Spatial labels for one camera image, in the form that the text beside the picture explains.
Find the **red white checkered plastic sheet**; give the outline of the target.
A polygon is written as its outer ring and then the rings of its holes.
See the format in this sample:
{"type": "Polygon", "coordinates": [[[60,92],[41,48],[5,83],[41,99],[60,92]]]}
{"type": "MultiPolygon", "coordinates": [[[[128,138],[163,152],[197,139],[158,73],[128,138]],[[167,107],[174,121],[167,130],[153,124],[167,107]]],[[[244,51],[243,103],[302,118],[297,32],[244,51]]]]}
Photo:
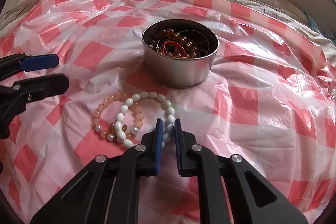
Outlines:
{"type": "Polygon", "coordinates": [[[335,66],[322,47],[268,15],[224,0],[37,0],[1,30],[1,56],[55,53],[62,96],[27,105],[1,141],[1,190],[24,222],[96,155],[123,153],[92,126],[116,93],[156,92],[216,154],[238,153],[314,222],[335,193],[335,66]],[[147,74],[141,36],[164,19],[219,39],[211,74],[169,89],[147,74]]]}

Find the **blue plastic bag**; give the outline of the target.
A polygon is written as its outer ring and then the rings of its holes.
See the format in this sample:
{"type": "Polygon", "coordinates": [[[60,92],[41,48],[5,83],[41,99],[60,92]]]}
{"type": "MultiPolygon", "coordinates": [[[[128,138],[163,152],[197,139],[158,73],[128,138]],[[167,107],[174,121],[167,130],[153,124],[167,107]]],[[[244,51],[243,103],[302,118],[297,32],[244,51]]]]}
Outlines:
{"type": "Polygon", "coordinates": [[[325,38],[328,38],[327,34],[325,33],[325,31],[321,30],[319,28],[319,26],[317,25],[317,23],[314,21],[314,19],[307,13],[307,12],[304,12],[304,14],[306,15],[307,17],[307,21],[309,23],[309,27],[311,30],[313,30],[314,32],[316,33],[319,33],[321,34],[322,36],[324,36],[325,38]]]}

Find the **round silver metal tin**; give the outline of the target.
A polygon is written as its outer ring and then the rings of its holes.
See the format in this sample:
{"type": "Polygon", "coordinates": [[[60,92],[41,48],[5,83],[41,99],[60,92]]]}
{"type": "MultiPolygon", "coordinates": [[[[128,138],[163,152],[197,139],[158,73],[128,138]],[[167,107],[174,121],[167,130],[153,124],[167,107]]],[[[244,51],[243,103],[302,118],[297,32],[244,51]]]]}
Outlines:
{"type": "Polygon", "coordinates": [[[154,23],[142,33],[145,68],[158,83],[189,88],[209,77],[219,49],[217,36],[187,19],[154,23]]]}

